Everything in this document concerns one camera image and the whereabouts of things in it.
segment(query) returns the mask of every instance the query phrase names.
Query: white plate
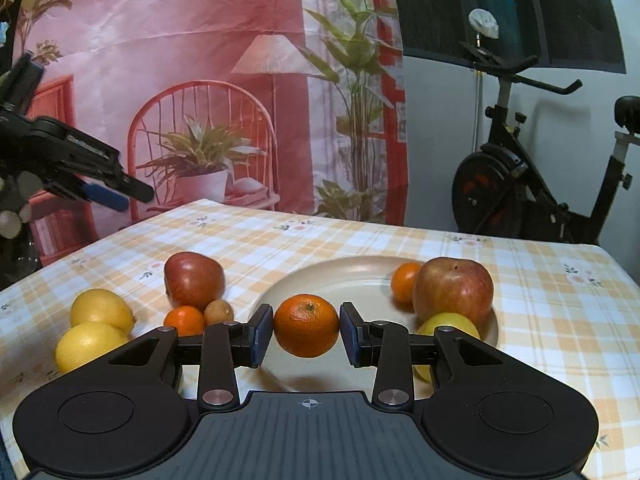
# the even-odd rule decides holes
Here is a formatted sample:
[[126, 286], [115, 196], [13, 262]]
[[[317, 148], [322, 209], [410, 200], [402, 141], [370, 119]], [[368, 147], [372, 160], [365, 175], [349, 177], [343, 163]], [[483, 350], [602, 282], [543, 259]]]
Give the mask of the white plate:
[[[258, 298], [254, 309], [269, 303], [274, 310], [295, 294], [315, 294], [329, 301], [336, 310], [351, 301], [365, 321], [384, 319], [404, 325], [414, 333], [418, 321], [413, 312], [394, 305], [390, 281], [404, 258], [392, 256], [355, 256], [314, 264], [296, 270], [274, 283]], [[497, 346], [498, 325], [492, 311], [484, 340]], [[262, 362], [266, 383], [275, 382], [281, 389], [293, 392], [338, 392], [362, 390], [369, 399], [376, 377], [375, 368], [353, 368], [347, 359], [342, 339], [334, 347], [314, 359], [303, 359], [285, 352], [272, 337]], [[431, 395], [429, 384], [414, 377], [415, 398]]]

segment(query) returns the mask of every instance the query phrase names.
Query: lamp shade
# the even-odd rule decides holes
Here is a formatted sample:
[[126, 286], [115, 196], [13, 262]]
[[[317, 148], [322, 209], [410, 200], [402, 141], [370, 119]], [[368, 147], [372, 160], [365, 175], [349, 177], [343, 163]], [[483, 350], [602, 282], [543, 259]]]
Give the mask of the lamp shade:
[[322, 75], [282, 34], [256, 36], [231, 73]]

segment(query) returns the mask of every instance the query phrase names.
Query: pink wall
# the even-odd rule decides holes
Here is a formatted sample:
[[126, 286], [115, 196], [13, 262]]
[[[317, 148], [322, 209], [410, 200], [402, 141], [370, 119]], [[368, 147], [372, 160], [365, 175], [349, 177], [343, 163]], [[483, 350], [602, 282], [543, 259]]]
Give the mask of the pink wall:
[[[304, 41], [301, 0], [72, 1], [71, 10], [55, 8], [34, 26], [27, 48], [56, 41], [63, 57], [47, 67], [46, 79], [74, 75], [78, 128], [120, 150], [124, 167], [132, 118], [153, 95], [188, 80], [226, 80], [271, 112], [270, 76], [230, 71], [257, 34], [274, 30]], [[280, 209], [311, 212], [306, 77], [277, 81]], [[129, 221], [96, 206], [94, 217], [101, 235]]]

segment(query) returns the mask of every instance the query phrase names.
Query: bike handlebar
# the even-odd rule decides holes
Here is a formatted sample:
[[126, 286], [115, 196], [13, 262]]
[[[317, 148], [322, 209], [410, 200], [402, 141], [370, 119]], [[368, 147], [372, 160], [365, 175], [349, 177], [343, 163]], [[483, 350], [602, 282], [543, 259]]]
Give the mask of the bike handlebar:
[[562, 88], [561, 86], [549, 85], [548, 83], [536, 81], [535, 79], [529, 79], [528, 77], [523, 77], [521, 75], [512, 76], [510, 79], [514, 83], [523, 83], [525, 85], [540, 88], [541, 90], [546, 90], [547, 92], [553, 92], [554, 94], [559, 95], [569, 95], [582, 88], [582, 81], [580, 81], [579, 79], [576, 79], [573, 83], [565, 88]]
[[532, 66], [537, 65], [539, 60], [540, 59], [538, 58], [538, 56], [529, 56], [527, 57], [527, 59], [524, 59], [523, 61], [514, 65], [495, 65], [475, 62], [474, 68], [489, 75], [516, 75], [519, 72], [524, 72], [527, 68], [531, 68]]
[[580, 81], [579, 79], [576, 79], [566, 88], [562, 88], [518, 75], [520, 72], [525, 71], [527, 68], [531, 68], [532, 66], [537, 65], [539, 61], [538, 56], [529, 56], [521, 62], [509, 65], [503, 59], [497, 57], [495, 54], [485, 48], [475, 47], [463, 41], [461, 41], [460, 44], [471, 54], [471, 56], [473, 56], [473, 67], [476, 70], [478, 70], [479, 72], [484, 72], [488, 75], [495, 76], [498, 79], [509, 81], [512, 83], [523, 83], [525, 85], [540, 88], [541, 90], [552, 92], [558, 95], [569, 95], [582, 88], [582, 81]]

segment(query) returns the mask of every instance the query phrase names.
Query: yellow plaid tablecloth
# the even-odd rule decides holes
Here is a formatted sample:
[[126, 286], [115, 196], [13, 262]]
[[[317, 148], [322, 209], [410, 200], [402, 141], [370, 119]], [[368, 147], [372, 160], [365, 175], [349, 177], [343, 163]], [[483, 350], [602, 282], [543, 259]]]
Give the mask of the yellow plaid tablecloth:
[[[258, 296], [287, 273], [322, 260], [386, 254], [448, 255], [487, 267], [495, 282], [500, 349], [570, 384], [594, 404], [600, 437], [584, 473], [640, 478], [640, 290], [601, 248], [484, 238], [312, 218], [207, 200], [118, 232], [0, 292], [0, 430], [18, 478], [27, 473], [12, 416], [28, 393], [56, 377], [53, 350], [80, 292], [104, 287], [138, 319], [134, 335], [168, 311], [162, 266], [178, 251], [225, 268], [225, 298], [245, 321]], [[366, 308], [359, 307], [366, 318]], [[258, 388], [238, 369], [242, 397]], [[194, 397], [197, 374], [185, 372]]]

